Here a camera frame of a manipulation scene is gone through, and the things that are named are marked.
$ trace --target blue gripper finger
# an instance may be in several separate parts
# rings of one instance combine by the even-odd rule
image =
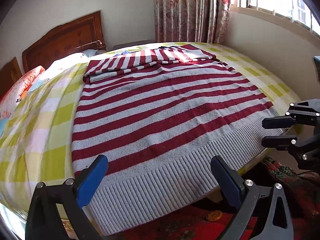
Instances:
[[[243,179],[235,170],[230,169],[220,156],[214,156],[210,166],[229,205],[239,210],[245,194]]]
[[[108,158],[99,155],[84,169],[75,181],[76,202],[80,208],[87,206],[108,170]]]

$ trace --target yellow button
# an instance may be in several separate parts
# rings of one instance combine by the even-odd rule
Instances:
[[[220,210],[216,210],[212,213],[210,213],[206,219],[209,221],[209,222],[215,222],[217,220],[219,220],[220,218],[222,217],[222,212]]]

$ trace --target metal screw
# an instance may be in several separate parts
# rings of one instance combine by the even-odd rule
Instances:
[[[43,182],[39,182],[37,185],[36,185],[37,188],[42,188],[43,187]]]
[[[253,181],[251,179],[247,179],[245,181],[246,185],[248,185],[249,187],[251,187],[253,185]]]
[[[67,184],[67,185],[72,185],[73,182],[74,182],[73,179],[67,179],[67,180],[66,180],[66,184]]]
[[[282,189],[282,185],[280,183],[276,183],[276,188],[277,189]]]

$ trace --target floral curtain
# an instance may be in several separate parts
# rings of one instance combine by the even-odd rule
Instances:
[[[222,43],[230,0],[154,0],[157,42]]]

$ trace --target striped sweater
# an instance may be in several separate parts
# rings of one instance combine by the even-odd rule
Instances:
[[[109,159],[90,203],[105,235],[196,201],[217,186],[214,155],[238,170],[284,131],[261,127],[278,114],[256,86],[191,45],[91,61],[84,81],[72,164],[76,176]]]

